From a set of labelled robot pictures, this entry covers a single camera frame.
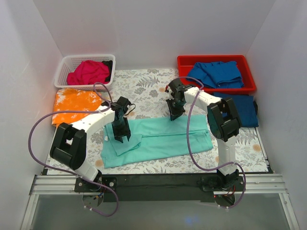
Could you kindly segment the teal t shirt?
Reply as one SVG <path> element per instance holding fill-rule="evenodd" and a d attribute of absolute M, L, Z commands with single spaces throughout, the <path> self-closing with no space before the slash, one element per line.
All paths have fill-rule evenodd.
<path fill-rule="evenodd" d="M 105 168 L 130 163 L 158 160 L 213 148 L 205 115 L 181 116 L 174 121 L 167 117 L 129 121 L 131 137 L 123 143 L 109 138 L 111 125 L 104 128 L 101 158 Z"/>

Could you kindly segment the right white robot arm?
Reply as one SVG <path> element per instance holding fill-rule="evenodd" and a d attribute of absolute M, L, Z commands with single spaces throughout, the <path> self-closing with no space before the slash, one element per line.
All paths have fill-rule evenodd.
<path fill-rule="evenodd" d="M 235 187 L 239 180 L 235 145 L 242 124 L 233 99 L 210 95 L 201 88 L 183 84 L 180 79 L 172 80 L 165 87 L 165 92 L 169 94 L 166 102 L 172 121 L 183 115 L 186 103 L 207 113 L 210 131 L 217 139 L 219 163 L 214 168 L 216 175 L 204 185 L 223 190 Z"/>

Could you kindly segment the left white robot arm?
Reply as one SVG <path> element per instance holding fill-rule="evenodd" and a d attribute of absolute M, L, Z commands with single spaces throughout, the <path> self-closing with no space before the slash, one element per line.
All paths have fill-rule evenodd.
<path fill-rule="evenodd" d="M 125 115 L 132 103 L 125 97 L 120 97 L 116 102 L 103 102 L 95 114 L 72 124 L 61 123 L 55 133 L 51 145 L 50 156 L 73 170 L 86 180 L 101 183 L 102 174 L 87 159 L 87 140 L 97 130 L 110 124 L 112 133 L 109 138 L 114 137 L 116 141 L 123 143 L 131 137 L 128 119 Z"/>

